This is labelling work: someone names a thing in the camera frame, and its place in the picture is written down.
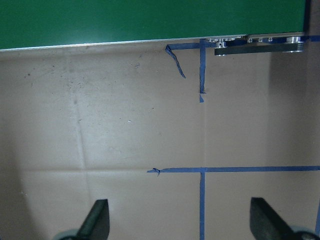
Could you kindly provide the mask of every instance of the green surface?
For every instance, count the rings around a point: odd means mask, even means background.
[[[0,0],[0,49],[302,32],[305,0]]]

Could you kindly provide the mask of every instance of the black object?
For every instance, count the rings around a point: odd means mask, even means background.
[[[107,240],[110,231],[109,205],[107,199],[96,200],[75,236],[60,240]]]
[[[299,43],[282,43],[282,44],[267,44],[255,45],[245,44],[243,46],[230,46],[215,48],[214,55],[229,55],[229,54],[253,54],[253,53],[269,53],[269,52],[301,52],[304,44]]]
[[[311,232],[294,232],[261,197],[251,198],[250,230],[256,240],[320,240]]]

